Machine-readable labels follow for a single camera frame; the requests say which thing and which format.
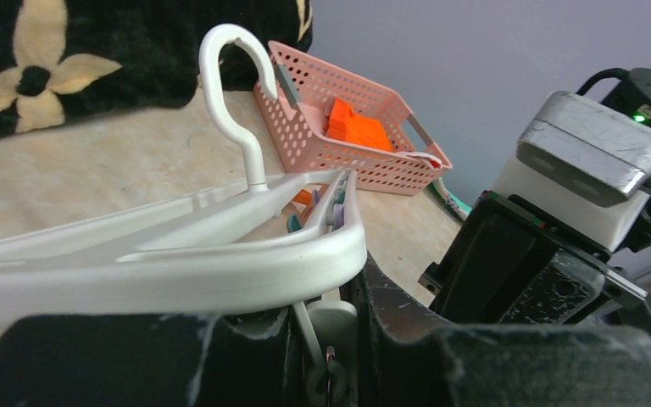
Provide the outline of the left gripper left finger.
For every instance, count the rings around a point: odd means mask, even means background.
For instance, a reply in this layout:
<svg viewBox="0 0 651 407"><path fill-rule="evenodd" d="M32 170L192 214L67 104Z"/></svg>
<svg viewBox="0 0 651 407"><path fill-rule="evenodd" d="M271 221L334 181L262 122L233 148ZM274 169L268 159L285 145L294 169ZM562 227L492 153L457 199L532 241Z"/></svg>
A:
<svg viewBox="0 0 651 407"><path fill-rule="evenodd" d="M300 406L291 311L43 315L0 337L0 406Z"/></svg>

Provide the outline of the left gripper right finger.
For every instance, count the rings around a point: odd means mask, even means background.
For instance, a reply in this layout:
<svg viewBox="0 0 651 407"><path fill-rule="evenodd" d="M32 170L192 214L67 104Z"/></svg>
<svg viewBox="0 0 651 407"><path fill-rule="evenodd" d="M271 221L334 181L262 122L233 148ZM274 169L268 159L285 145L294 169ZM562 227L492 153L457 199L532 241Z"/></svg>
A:
<svg viewBox="0 0 651 407"><path fill-rule="evenodd" d="M454 324L373 259L348 291L363 406L651 406L651 337L639 330Z"/></svg>

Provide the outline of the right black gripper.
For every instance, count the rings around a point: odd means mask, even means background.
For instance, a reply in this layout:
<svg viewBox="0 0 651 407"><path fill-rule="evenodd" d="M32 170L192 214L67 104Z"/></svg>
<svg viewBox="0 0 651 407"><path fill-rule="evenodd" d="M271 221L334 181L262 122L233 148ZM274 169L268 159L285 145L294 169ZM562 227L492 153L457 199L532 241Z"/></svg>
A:
<svg viewBox="0 0 651 407"><path fill-rule="evenodd" d="M449 249L419 282L429 308L460 324L576 324L609 301L647 292L608 265L609 252L517 195L485 191Z"/></svg>

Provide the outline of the white clothespin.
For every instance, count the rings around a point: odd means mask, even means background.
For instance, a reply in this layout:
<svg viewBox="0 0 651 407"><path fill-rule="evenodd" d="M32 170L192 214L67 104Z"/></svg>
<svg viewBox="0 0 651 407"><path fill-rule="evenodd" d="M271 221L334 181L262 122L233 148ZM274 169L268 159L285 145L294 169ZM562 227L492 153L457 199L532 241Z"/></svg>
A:
<svg viewBox="0 0 651 407"><path fill-rule="evenodd" d="M358 311L343 300L292 306L304 344L307 406L357 406Z"/></svg>

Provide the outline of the purple clothespin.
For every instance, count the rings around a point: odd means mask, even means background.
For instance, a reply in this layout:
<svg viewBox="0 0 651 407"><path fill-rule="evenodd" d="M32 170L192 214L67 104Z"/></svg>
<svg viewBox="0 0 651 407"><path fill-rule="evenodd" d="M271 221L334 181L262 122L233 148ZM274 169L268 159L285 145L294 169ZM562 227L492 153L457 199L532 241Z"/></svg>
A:
<svg viewBox="0 0 651 407"><path fill-rule="evenodd" d="M336 203L332 207L331 219L329 220L329 225L333 231L341 228L344 225L344 205L341 203Z"/></svg>

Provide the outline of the white clip hanger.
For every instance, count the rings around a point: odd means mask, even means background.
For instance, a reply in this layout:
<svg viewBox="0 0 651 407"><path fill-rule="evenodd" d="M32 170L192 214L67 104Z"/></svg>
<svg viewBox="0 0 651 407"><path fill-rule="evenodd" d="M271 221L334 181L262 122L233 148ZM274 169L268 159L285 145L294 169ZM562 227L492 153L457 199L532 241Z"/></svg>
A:
<svg viewBox="0 0 651 407"><path fill-rule="evenodd" d="M367 247L355 170L269 176L256 136L228 112L218 57L244 50L272 99L276 75L261 42L222 24L198 54L214 123L242 150L246 176L178 198L0 240L0 325L29 315L213 311L246 314L327 293L363 268ZM298 216L292 199L311 191ZM344 225L329 225L344 205ZM296 215L303 228L287 232Z"/></svg>

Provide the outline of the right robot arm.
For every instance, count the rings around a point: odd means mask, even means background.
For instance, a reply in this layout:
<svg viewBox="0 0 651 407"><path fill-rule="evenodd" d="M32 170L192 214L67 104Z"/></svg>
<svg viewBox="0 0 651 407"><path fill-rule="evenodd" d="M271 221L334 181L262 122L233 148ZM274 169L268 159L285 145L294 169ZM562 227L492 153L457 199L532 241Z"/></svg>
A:
<svg viewBox="0 0 651 407"><path fill-rule="evenodd" d="M609 260L651 246L651 69L551 93L420 284L454 323L576 324L646 298Z"/></svg>

